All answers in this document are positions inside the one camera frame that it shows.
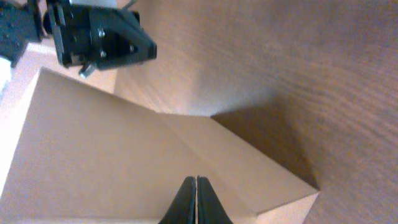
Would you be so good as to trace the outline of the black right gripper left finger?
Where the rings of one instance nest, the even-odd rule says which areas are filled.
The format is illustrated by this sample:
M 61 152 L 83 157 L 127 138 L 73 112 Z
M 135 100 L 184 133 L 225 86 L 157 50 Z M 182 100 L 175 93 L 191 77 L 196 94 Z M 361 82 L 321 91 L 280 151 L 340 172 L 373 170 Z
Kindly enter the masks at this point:
M 159 224 L 194 224 L 196 179 L 186 177 Z

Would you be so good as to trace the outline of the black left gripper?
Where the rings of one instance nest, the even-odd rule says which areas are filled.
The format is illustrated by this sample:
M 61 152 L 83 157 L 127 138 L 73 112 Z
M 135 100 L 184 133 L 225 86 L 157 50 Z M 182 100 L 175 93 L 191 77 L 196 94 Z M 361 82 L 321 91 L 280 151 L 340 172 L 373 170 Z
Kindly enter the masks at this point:
M 79 66 L 79 75 L 86 78 L 95 70 L 156 59 L 157 44 L 142 28 L 133 4 L 117 8 L 91 1 L 47 1 L 44 27 L 55 42 L 59 64 Z

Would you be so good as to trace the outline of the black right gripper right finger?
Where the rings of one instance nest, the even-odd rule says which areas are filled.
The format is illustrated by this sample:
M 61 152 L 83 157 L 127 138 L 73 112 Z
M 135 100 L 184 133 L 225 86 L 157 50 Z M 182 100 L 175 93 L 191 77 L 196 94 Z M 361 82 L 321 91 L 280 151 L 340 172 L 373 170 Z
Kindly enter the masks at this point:
M 198 223 L 233 224 L 209 179 L 198 176 L 197 184 Z

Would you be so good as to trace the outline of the brown cardboard box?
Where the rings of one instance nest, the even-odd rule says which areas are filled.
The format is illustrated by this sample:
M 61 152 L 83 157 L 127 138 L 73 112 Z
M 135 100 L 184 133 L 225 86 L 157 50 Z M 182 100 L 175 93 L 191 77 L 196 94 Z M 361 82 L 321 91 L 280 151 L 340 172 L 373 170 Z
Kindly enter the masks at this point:
M 184 180 L 234 223 L 302 223 L 318 190 L 210 118 L 157 113 L 42 68 L 2 223 L 157 223 Z

